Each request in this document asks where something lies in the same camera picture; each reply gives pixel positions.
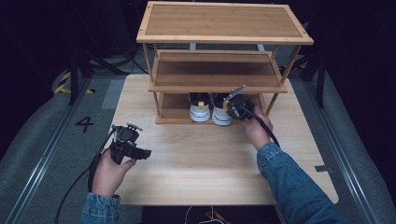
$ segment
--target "denim sleeve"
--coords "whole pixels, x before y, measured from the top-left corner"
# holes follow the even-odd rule
[[[117,223],[120,211],[120,196],[113,198],[88,193],[81,214],[81,223]]]
[[[288,223],[347,223],[323,190],[275,143],[259,150],[257,164]]]

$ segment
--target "wooden table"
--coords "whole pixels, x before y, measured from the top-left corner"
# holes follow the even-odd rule
[[[132,121],[143,129],[136,143],[151,149],[138,161],[117,190],[125,204],[238,205],[275,204],[272,192],[256,165],[256,150],[243,127],[207,124],[156,124],[155,104],[148,92],[149,76],[126,78],[113,119],[115,125]],[[271,113],[274,134],[283,150],[336,203],[338,196],[323,165],[312,133],[289,80]],[[272,94],[264,94],[270,99]]]

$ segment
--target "shoe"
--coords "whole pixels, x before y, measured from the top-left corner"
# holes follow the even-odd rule
[[[212,114],[212,120],[215,122],[215,124],[220,125],[220,126],[227,126],[231,125],[233,122],[233,118],[231,118],[227,114],[227,102],[224,102],[224,98],[227,97],[227,93],[214,93],[213,95],[213,114]]]
[[[209,102],[207,92],[190,92],[190,119],[197,122],[205,122],[210,119]]]

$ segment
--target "wooden shelf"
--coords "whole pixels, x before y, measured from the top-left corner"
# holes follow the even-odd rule
[[[270,51],[159,49],[151,92],[286,93]]]
[[[244,94],[245,99],[249,99],[253,104],[266,108],[262,94]],[[157,115],[157,124],[214,124],[212,119],[206,122],[195,122],[190,119],[190,102],[187,93],[160,93],[159,98],[160,115]]]
[[[312,45],[290,7],[148,1],[138,43]]]

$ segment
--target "yellow tape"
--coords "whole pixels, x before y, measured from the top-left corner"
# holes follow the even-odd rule
[[[65,90],[64,89],[64,84],[66,83],[67,79],[70,77],[70,72],[64,74],[64,76],[62,77],[61,81],[59,82],[58,87],[55,90],[55,93],[58,92],[64,92],[64,91],[70,91],[70,90]]]
[[[64,74],[61,81],[59,82],[58,87],[55,89],[55,93],[58,93],[58,92],[71,93],[72,92],[71,90],[64,88],[64,84],[66,83],[68,78],[70,78],[70,72]],[[96,90],[87,90],[85,93],[94,94],[94,93],[96,93]]]

